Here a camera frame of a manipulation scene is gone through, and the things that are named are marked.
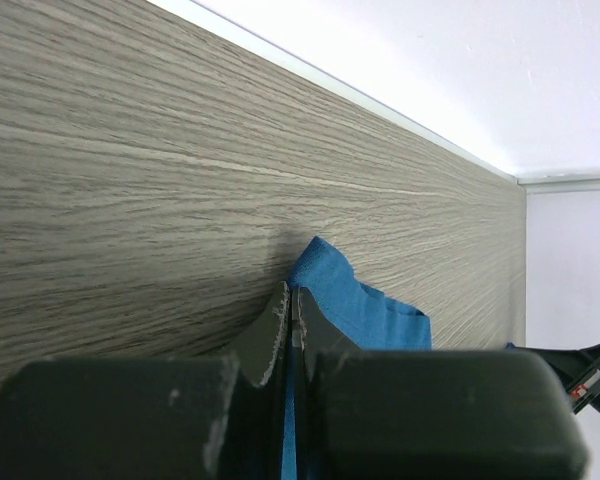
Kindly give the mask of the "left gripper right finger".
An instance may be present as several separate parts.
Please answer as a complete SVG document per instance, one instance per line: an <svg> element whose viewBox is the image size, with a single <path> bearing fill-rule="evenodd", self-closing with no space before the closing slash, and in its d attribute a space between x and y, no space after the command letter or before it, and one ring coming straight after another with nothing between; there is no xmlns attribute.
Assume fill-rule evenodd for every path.
<svg viewBox="0 0 600 480"><path fill-rule="evenodd" d="M293 291L301 479L579 479L588 450L536 354L364 350Z"/></svg>

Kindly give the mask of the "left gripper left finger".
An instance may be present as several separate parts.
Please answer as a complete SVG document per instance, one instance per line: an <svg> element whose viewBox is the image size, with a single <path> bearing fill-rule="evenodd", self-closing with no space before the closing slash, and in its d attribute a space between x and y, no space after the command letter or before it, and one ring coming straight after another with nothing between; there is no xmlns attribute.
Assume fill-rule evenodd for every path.
<svg viewBox="0 0 600 480"><path fill-rule="evenodd" d="M57 358L0 387L0 479L275 479L290 292L222 352Z"/></svg>

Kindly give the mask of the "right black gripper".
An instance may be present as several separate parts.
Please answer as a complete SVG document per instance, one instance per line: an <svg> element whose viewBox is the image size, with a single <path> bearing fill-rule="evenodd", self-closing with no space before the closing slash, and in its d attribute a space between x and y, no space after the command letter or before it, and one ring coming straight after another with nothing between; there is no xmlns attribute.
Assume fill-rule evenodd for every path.
<svg viewBox="0 0 600 480"><path fill-rule="evenodd" d="M586 407L600 414L600 343L575 350L530 349L554 371L577 415Z"/></svg>

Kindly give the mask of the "blue mickey t shirt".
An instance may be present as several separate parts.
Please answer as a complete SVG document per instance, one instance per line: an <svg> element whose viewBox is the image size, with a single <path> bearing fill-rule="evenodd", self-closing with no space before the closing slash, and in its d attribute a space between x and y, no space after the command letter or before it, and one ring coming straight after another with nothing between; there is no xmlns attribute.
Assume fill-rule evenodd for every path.
<svg viewBox="0 0 600 480"><path fill-rule="evenodd" d="M296 260L288 283L308 288L326 318L362 349L433 348L425 313L358 281L344 254L318 236Z"/></svg>

